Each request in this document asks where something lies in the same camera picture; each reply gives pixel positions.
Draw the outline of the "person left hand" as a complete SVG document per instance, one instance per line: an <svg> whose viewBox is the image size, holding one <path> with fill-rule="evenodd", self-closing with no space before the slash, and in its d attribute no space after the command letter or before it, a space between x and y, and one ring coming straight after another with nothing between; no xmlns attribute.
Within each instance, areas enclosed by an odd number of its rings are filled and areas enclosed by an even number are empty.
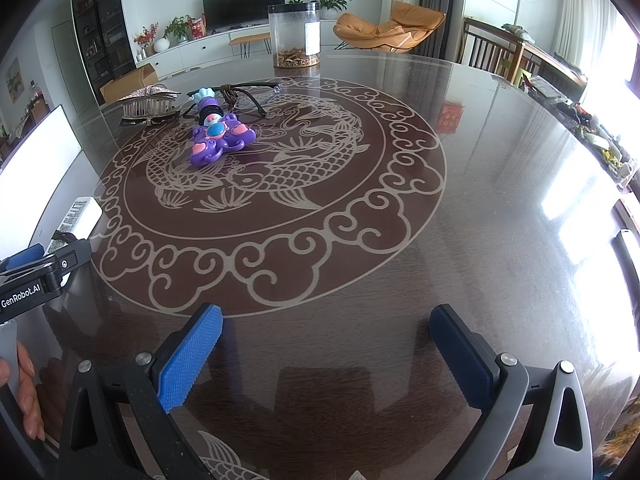
<svg viewBox="0 0 640 480"><path fill-rule="evenodd" d="M36 385L34 383L35 367L24 344L17 341L18 390L17 403L23 413L23 426L26 434L32 439L46 440Z"/></svg>

